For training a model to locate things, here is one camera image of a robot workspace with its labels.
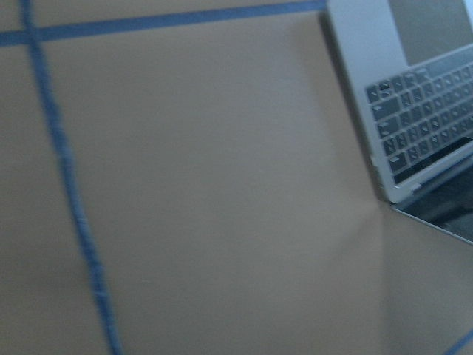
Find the silver laptop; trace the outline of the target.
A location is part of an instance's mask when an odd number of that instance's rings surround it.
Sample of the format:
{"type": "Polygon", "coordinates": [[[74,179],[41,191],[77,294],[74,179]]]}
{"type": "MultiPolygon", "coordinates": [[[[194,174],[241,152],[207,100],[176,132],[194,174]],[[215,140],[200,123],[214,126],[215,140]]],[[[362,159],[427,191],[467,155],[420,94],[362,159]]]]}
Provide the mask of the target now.
{"type": "Polygon", "coordinates": [[[329,1],[326,19],[382,198],[472,242],[472,3],[329,1]]]}

